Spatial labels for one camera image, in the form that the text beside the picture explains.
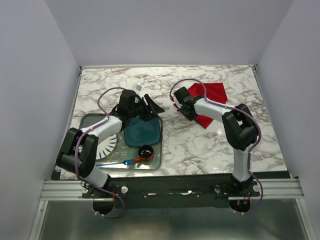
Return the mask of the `red cloth napkin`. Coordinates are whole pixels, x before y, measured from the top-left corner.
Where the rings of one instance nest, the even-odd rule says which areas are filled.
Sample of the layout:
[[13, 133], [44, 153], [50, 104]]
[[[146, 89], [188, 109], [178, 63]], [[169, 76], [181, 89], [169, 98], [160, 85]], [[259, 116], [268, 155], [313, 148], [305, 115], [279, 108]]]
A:
[[[204, 86], [206, 88], [206, 97], [208, 100], [221, 104], [225, 104], [228, 101], [228, 97], [222, 82], [205, 83]], [[188, 88], [188, 91], [193, 97], [204, 96], [205, 94], [200, 83], [194, 83]], [[214, 120], [216, 119], [204, 115], [198, 115], [195, 119], [195, 121], [204, 129], [206, 129]]]

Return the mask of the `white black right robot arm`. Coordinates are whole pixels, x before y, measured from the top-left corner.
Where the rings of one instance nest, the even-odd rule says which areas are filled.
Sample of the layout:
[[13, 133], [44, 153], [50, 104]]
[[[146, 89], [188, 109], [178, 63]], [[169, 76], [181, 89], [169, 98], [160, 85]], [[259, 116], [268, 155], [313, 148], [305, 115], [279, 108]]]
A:
[[223, 124], [227, 142], [233, 148], [230, 191], [236, 196], [247, 192], [253, 182], [252, 150], [261, 140], [261, 129], [248, 107], [245, 104], [227, 106], [189, 93], [175, 93], [171, 100], [177, 105], [177, 111], [190, 121], [205, 116]]

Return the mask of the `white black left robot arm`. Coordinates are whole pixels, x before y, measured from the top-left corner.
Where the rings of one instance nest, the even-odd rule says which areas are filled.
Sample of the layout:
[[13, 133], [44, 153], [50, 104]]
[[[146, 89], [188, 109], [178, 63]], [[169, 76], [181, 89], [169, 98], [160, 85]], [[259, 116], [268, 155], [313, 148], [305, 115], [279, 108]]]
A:
[[120, 89], [118, 104], [103, 120], [83, 129], [67, 130], [55, 162], [56, 166], [93, 186], [101, 198], [112, 193], [112, 183], [111, 177], [96, 166], [99, 143], [123, 131], [132, 118], [140, 117], [146, 122], [165, 112], [148, 94], [140, 97], [134, 90]]

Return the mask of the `teal square plate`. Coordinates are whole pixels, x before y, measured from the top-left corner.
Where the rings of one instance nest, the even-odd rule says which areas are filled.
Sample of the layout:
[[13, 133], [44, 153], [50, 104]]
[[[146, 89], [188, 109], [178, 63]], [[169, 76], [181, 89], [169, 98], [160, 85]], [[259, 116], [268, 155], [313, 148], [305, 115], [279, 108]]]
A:
[[144, 121], [140, 117], [135, 117], [124, 129], [125, 143], [130, 147], [154, 145], [160, 141], [160, 138], [161, 127], [157, 118]]

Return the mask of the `brown ceramic cup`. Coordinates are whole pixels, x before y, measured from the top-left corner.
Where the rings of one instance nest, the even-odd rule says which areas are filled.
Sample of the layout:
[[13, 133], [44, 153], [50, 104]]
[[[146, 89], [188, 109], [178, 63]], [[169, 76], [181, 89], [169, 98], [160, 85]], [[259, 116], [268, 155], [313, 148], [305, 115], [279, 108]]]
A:
[[148, 163], [155, 157], [155, 150], [150, 145], [143, 145], [138, 149], [137, 158], [135, 159], [135, 163]]

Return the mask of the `glass rectangular tray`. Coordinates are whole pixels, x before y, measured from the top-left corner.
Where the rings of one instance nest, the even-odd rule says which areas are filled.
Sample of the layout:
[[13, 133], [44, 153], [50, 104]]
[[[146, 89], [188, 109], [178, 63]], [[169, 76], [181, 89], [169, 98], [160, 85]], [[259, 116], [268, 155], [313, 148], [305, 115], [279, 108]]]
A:
[[162, 162], [162, 133], [160, 117], [135, 117], [123, 131], [99, 142], [95, 164], [103, 170], [156, 170]]

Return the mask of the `white blue striped plate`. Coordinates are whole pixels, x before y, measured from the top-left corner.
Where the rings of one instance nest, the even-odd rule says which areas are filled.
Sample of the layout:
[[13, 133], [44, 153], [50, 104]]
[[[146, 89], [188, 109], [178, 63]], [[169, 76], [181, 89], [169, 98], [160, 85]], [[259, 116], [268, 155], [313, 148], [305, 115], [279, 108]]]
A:
[[116, 148], [117, 142], [118, 142], [117, 134], [113, 134], [112, 136], [101, 141], [97, 146], [96, 160], [101, 161], [105, 159], [108, 155], [110, 155], [113, 152], [113, 150]]

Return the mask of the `blue handled utensil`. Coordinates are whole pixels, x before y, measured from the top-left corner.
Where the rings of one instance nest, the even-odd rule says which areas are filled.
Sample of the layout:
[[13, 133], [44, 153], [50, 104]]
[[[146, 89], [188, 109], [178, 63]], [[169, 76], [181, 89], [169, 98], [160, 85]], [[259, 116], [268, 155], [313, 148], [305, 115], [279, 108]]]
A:
[[96, 163], [95, 165], [97, 167], [104, 167], [104, 166], [113, 166], [113, 165], [133, 165], [135, 164], [135, 159], [128, 159], [128, 160], [124, 160], [124, 161], [120, 161], [120, 162], [109, 162], [109, 163]]

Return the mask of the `black mounting base plate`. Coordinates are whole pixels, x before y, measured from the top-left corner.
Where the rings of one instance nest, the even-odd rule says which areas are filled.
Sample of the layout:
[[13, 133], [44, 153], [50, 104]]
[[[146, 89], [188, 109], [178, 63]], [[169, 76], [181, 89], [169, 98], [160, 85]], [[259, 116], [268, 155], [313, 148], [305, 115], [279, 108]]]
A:
[[228, 208], [230, 202], [260, 196], [256, 181], [238, 183], [230, 173], [113, 178], [116, 197], [92, 186], [83, 190], [84, 199], [115, 201], [116, 208], [126, 209]]

